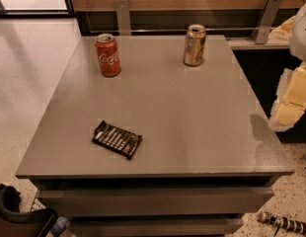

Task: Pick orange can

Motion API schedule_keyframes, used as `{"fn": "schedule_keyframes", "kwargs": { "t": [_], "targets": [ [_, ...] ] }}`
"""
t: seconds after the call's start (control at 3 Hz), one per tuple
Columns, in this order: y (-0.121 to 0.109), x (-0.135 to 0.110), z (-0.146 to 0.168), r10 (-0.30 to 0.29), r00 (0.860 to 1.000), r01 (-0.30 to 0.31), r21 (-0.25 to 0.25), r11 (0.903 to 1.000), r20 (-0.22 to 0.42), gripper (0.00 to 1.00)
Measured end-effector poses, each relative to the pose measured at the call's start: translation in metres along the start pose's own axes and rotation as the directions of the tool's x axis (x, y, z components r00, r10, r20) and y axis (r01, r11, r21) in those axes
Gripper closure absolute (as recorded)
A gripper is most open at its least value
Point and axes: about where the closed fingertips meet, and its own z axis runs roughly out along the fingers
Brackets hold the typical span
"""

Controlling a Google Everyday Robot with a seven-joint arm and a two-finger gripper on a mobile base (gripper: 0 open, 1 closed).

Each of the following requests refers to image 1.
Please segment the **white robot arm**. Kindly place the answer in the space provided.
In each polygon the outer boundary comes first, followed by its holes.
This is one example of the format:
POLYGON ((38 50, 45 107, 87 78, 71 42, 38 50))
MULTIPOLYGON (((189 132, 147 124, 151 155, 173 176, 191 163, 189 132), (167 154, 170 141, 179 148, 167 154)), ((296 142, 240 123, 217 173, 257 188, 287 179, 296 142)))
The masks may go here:
POLYGON ((278 81, 268 121, 276 132, 294 127, 306 111, 306 3, 291 20, 289 50, 301 64, 294 70, 285 68, 278 81))

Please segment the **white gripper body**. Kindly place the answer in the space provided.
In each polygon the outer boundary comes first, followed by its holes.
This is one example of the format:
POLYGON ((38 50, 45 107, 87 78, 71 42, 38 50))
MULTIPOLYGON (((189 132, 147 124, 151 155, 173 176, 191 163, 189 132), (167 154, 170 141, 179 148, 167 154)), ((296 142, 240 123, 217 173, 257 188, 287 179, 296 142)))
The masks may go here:
POLYGON ((306 61, 294 70, 284 69, 276 94, 282 103, 306 109, 306 61))

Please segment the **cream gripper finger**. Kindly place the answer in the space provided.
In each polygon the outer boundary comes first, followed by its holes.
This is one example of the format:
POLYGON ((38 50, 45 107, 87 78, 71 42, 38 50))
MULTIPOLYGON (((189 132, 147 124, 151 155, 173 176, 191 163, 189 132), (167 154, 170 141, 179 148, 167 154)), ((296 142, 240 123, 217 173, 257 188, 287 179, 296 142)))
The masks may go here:
POLYGON ((270 40, 289 40, 289 34, 291 32, 294 19, 295 17, 292 16, 291 18, 283 22, 280 26, 273 29, 269 33, 268 38, 270 40))
POLYGON ((268 126, 276 132, 285 132, 300 120, 305 111, 298 107, 274 102, 270 111, 268 126))

